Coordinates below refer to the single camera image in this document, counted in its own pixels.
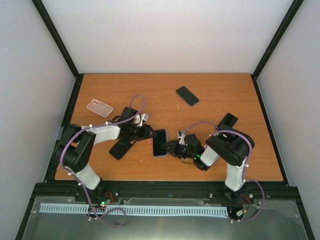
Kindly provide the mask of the clear magsafe phone case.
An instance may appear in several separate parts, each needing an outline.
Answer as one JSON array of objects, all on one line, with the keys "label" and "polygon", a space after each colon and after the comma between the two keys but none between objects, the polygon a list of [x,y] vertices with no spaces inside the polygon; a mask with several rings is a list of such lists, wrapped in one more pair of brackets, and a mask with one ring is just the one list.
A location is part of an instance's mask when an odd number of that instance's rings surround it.
[{"label": "clear magsafe phone case", "polygon": [[168,154],[164,154],[164,155],[154,155],[153,157],[154,158],[164,158],[164,157],[167,157]]}]

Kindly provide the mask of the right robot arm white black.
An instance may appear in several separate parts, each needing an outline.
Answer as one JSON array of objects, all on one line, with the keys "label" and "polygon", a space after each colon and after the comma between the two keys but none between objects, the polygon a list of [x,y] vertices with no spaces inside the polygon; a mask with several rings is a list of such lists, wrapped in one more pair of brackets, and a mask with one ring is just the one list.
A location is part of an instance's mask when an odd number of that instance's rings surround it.
[{"label": "right robot arm white black", "polygon": [[237,200],[244,189],[245,172],[254,147],[255,142],[249,135],[225,124],[209,136],[205,145],[194,133],[183,132],[177,140],[161,145],[175,158],[191,159],[201,171],[207,171],[219,158],[223,159],[227,163],[223,195],[230,202]]}]

